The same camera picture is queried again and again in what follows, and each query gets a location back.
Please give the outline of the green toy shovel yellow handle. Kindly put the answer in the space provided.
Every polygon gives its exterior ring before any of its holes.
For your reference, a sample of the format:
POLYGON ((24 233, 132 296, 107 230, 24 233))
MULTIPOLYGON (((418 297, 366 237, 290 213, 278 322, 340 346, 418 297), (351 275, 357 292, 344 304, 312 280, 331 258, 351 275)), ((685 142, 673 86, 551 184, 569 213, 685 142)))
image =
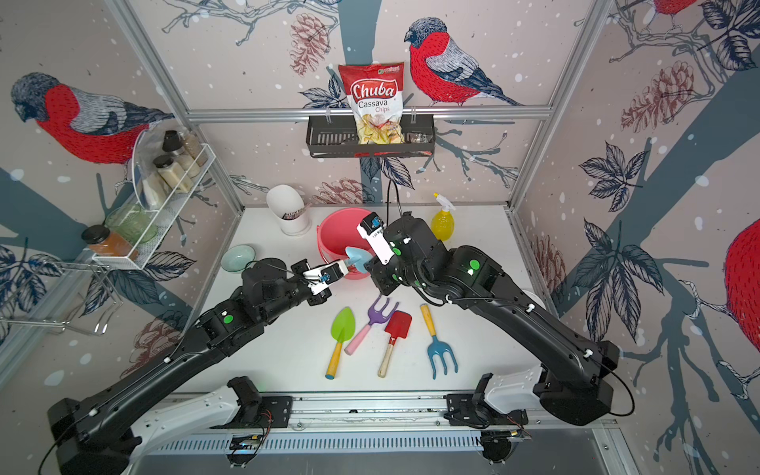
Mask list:
POLYGON ((334 351, 326 371, 326 378, 334 380, 340 365, 340 355, 344 344, 353 338, 355 332, 355 316, 350 307, 343 308, 338 312, 332 322, 331 336, 336 341, 334 351))

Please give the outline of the yellow spray bottle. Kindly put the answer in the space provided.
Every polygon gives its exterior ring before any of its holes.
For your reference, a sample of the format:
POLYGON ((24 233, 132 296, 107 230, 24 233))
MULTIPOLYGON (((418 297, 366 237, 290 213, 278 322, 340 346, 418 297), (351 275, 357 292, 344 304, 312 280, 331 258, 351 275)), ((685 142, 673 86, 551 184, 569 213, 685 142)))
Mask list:
POLYGON ((448 241, 455 229, 455 221, 452 212, 456 210, 455 206, 445 196, 435 193, 433 194, 435 201, 439 203, 441 209, 435 214, 435 217, 431 220, 431 230, 437 239, 440 241, 448 241))

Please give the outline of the pink plastic bucket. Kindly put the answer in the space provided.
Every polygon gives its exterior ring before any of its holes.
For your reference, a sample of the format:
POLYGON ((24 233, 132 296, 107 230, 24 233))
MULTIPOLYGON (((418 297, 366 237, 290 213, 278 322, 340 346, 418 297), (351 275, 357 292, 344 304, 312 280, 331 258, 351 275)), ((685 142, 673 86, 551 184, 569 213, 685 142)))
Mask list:
POLYGON ((357 227, 370 214, 362 208, 338 210, 317 226, 317 245, 324 263, 347 259, 347 247, 364 249, 373 255, 369 243, 360 237, 357 227))

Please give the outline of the light blue toy trowel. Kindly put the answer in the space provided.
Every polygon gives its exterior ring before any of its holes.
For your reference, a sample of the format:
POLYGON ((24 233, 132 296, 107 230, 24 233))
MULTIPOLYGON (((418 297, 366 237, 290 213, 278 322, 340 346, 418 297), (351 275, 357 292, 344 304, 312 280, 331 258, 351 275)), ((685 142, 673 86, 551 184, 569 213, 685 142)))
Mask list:
POLYGON ((360 247, 346 247, 344 255, 334 260, 338 269, 344 274, 360 273, 368 274, 367 265, 373 259, 373 254, 360 247))

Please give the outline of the purple toy rake pink handle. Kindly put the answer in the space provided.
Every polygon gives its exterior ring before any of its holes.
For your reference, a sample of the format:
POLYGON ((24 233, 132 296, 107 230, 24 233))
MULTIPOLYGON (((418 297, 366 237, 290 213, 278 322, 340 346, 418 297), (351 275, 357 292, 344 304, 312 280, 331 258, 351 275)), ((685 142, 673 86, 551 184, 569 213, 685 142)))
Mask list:
POLYGON ((350 341, 344 352, 352 355, 373 327, 387 324, 393 314, 398 310, 399 304, 391 304, 391 299, 379 295, 367 310, 368 322, 360 329, 357 335, 350 341))

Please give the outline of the blue toy fork yellow handle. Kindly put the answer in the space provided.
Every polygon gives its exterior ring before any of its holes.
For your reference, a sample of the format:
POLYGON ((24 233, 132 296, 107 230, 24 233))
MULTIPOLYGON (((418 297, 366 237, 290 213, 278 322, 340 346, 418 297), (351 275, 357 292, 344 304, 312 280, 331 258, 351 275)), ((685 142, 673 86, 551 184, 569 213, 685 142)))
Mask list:
POLYGON ((431 344, 427 348, 427 356, 429 356, 429 362, 431 362, 431 372, 433 372, 433 380, 437 379, 437 374, 439 372, 437 371, 437 364, 435 363, 435 359, 438 358, 441 362, 441 368, 443 369, 443 374, 448 374, 448 365, 447 365, 447 357, 449 357, 450 362, 453 366, 453 372, 457 373, 459 370, 458 362, 456 360, 456 357, 453 353, 453 350, 449 344, 446 342, 442 342, 439 337, 437 336, 437 329, 435 328, 435 322, 433 321, 433 315, 431 314, 431 309, 429 308, 429 305, 423 304, 421 306, 421 312, 427 327, 427 331, 429 332, 429 335, 431 336, 431 344))

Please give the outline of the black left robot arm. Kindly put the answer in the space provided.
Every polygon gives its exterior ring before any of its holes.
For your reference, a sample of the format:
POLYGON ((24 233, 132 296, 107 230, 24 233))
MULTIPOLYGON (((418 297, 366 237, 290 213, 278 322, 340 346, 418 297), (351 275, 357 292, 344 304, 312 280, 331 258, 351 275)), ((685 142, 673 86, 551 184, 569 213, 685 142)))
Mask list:
POLYGON ((62 399, 47 411, 63 474, 122 474, 154 449, 242 415, 259 421, 260 397, 247 377, 162 410, 159 402, 207 368, 244 348, 266 326, 302 303, 323 304, 330 285, 348 275, 341 260, 310 267, 265 258, 241 274, 231 297, 204 312, 181 340, 128 377, 82 401, 62 399))

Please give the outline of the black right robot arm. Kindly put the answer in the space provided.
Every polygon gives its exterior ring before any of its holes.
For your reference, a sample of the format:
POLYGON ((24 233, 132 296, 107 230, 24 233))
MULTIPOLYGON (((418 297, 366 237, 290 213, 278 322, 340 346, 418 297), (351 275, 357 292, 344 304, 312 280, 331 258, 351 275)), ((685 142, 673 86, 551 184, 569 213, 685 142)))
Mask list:
POLYGON ((368 264, 384 296, 410 287, 427 304, 455 305, 484 318, 538 359, 524 374, 484 374, 465 404, 455 404, 449 421, 486 429, 516 411, 539 407, 556 419, 585 426, 612 411, 619 350, 611 342, 592 342, 546 311, 481 249, 447 249, 428 224, 406 212, 386 225, 376 213, 357 231, 374 251, 368 264))

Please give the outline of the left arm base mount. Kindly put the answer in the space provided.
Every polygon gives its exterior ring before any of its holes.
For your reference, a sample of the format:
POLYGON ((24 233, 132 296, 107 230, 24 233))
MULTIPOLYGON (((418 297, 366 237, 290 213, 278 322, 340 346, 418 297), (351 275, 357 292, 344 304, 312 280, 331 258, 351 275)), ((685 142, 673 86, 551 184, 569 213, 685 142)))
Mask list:
POLYGON ((263 396, 247 377, 235 377, 227 383, 235 392, 237 411, 225 424, 214 429, 286 429, 292 413, 292 396, 263 396))

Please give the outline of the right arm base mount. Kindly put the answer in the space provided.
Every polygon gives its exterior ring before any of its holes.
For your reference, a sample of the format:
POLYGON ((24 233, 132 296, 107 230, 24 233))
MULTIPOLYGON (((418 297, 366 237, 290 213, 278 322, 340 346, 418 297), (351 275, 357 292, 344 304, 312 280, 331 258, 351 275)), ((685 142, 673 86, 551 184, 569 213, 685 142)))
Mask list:
POLYGON ((446 411, 443 417, 451 426, 465 426, 470 429, 488 429, 496 426, 514 426, 522 428, 528 423, 525 410, 515 410, 508 414, 491 408, 485 401, 487 384, 493 378, 492 373, 484 374, 475 390, 471 393, 447 394, 446 411))

